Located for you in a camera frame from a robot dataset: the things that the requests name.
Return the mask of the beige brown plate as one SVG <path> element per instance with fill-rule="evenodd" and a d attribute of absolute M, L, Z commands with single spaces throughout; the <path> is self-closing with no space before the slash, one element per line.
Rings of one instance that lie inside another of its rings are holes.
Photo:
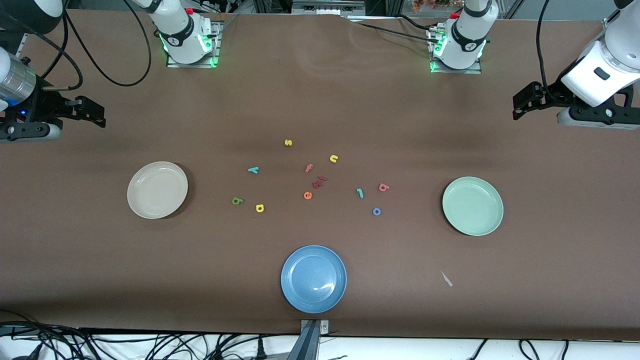
<path fill-rule="evenodd" d="M 135 173 L 126 200 L 137 216 L 157 220 L 172 215 L 185 202 L 189 180 L 183 169 L 168 161 L 151 162 Z"/>

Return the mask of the light green plate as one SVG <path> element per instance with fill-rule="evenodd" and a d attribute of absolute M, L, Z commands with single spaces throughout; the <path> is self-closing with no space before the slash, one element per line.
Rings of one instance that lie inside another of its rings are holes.
<path fill-rule="evenodd" d="M 441 206 L 455 230 L 473 237 L 493 233 L 505 215 L 497 189 L 478 177 L 460 177 L 449 183 L 442 194 Z"/>

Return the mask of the orange dried flowers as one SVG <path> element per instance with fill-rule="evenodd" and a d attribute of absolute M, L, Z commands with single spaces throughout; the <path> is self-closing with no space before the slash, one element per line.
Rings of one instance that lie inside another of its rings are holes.
<path fill-rule="evenodd" d="M 464 6 L 465 0 L 410 0 L 414 13 L 446 11 L 454 12 Z"/>

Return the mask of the brown table cover sheet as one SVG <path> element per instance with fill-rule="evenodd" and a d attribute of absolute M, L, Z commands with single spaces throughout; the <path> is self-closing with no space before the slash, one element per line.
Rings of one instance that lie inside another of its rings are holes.
<path fill-rule="evenodd" d="M 347 269 L 321 315 L 340 336 L 640 340 L 640 130 L 558 125 L 553 108 L 514 121 L 512 96 L 540 77 L 536 27 L 496 22 L 482 73 L 464 75 L 430 73 L 416 39 L 338 16 L 246 14 L 217 68 L 167 68 L 151 39 L 131 88 L 70 38 L 84 75 L 70 97 L 103 105 L 107 125 L 0 145 L 0 309 L 68 327 L 297 333 L 306 315 L 282 294 L 282 265 L 322 245 Z M 145 219 L 127 189 L 153 162 L 178 165 L 189 191 Z M 461 177 L 500 194 L 491 234 L 448 223 L 442 195 Z"/>

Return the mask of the silver metal box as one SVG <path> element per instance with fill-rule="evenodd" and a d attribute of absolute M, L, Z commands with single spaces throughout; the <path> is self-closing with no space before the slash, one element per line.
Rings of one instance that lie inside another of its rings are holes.
<path fill-rule="evenodd" d="M 365 16 L 365 0 L 292 0 L 293 15 Z"/>

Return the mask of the blue plate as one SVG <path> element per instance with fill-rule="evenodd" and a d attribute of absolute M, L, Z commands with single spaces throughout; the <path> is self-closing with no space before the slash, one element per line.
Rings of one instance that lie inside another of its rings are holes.
<path fill-rule="evenodd" d="M 281 269 L 280 287 L 299 312 L 317 315 L 336 307 L 346 292 L 348 274 L 330 248 L 309 244 L 293 251 Z"/>

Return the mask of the metal mounting bracket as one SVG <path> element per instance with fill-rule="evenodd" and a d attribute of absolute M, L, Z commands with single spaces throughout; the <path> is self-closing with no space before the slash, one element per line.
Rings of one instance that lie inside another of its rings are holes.
<path fill-rule="evenodd" d="M 286 360 L 318 360 L 320 338 L 328 334 L 328 319 L 302 320 L 301 333 Z"/>

